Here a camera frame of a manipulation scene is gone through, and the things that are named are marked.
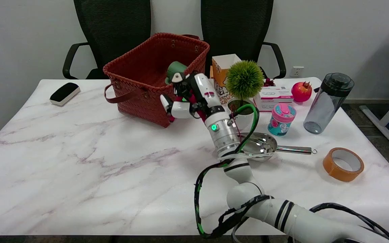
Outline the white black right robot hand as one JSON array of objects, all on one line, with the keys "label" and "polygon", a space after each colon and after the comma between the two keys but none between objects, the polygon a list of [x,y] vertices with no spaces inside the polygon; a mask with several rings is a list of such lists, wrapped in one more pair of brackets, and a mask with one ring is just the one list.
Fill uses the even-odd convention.
[{"label": "white black right robot hand", "polygon": [[176,100],[165,94],[160,95],[160,101],[166,111],[169,121],[194,117],[203,122],[214,112],[224,112],[220,98],[213,85],[203,73],[196,71],[185,75],[174,73],[167,78],[166,83],[172,85]]}]

